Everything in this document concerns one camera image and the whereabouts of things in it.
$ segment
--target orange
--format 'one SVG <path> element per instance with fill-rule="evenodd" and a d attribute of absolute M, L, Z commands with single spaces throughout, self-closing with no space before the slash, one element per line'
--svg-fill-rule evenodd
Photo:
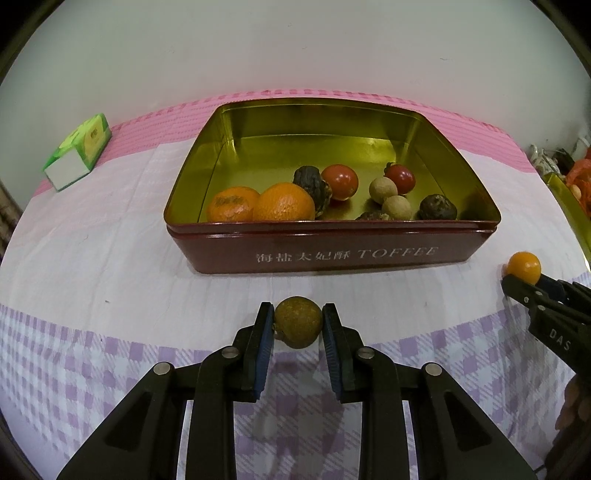
<path fill-rule="evenodd" d="M 231 187 L 218 193 L 207 207 L 208 222 L 250 222 L 259 193 L 250 187 Z"/>
<path fill-rule="evenodd" d="M 314 220 L 314 200 L 294 183 L 277 183 L 259 197 L 252 219 L 255 222 L 276 220 Z"/>
<path fill-rule="evenodd" d="M 540 260 L 529 252 L 517 252 L 509 259 L 505 275 L 513 274 L 527 283 L 535 285 L 542 275 Z"/>

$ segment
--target white wall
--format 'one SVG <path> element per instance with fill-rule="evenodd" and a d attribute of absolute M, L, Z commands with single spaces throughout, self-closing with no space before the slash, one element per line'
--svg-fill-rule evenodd
<path fill-rule="evenodd" d="M 24 206 L 96 112 L 267 87 L 398 96 L 570 147 L 590 86 L 529 0 L 66 0 L 0 86 L 0 179 Z"/>

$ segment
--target cherry tomato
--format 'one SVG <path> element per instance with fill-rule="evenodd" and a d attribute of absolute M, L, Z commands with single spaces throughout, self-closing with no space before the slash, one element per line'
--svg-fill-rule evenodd
<path fill-rule="evenodd" d="M 532 253 L 517 252 L 509 259 L 505 269 L 505 275 L 509 274 L 535 285 L 542 275 L 540 260 Z"/>
<path fill-rule="evenodd" d="M 326 167 L 320 174 L 330 185 L 334 200 L 349 200 L 359 187 L 359 179 L 355 171 L 347 165 L 335 164 Z"/>
<path fill-rule="evenodd" d="M 414 188 L 417 182 L 413 172 L 403 165 L 390 165 L 386 168 L 384 177 L 388 177 L 396 184 L 399 195 L 406 195 Z"/>

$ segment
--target silver bolt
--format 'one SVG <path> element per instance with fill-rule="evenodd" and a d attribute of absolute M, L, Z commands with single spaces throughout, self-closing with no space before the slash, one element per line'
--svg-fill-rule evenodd
<path fill-rule="evenodd" d="M 238 355 L 240 355 L 240 350 L 235 346 L 227 346 L 222 350 L 222 357 L 224 358 L 236 358 Z"/>
<path fill-rule="evenodd" d="M 441 366 L 437 364 L 427 364 L 427 366 L 425 367 L 425 372 L 427 372 L 429 375 L 433 377 L 438 377 L 443 373 L 443 368 L 441 368 Z"/>
<path fill-rule="evenodd" d="M 357 350 L 357 356 L 359 358 L 365 358 L 367 360 L 369 360 L 370 358 L 373 358 L 375 355 L 374 349 L 368 346 L 363 346 L 361 347 L 359 350 Z"/>
<path fill-rule="evenodd" d="M 154 365 L 154 373 L 156 375 L 166 375 L 170 372 L 170 364 L 168 362 L 160 362 Z"/>

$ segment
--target metal tin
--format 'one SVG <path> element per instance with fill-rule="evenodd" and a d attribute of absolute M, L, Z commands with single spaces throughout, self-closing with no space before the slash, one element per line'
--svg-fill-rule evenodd
<path fill-rule="evenodd" d="M 544 181 L 562 208 L 585 258 L 587 261 L 591 261 L 591 220 L 587 218 L 578 200 L 557 175 L 548 174 L 544 177 Z"/>
<path fill-rule="evenodd" d="M 371 207 L 368 187 L 387 162 L 406 165 L 418 210 L 447 196 L 458 220 L 355 221 Z M 359 190 L 322 220 L 207 223 L 206 206 L 231 186 L 259 192 L 294 171 L 342 163 Z M 168 231 L 201 273 L 258 273 L 397 267 L 468 259 L 501 214 L 457 149 L 419 113 L 342 99 L 284 98 L 220 106 L 185 160 L 164 211 Z"/>

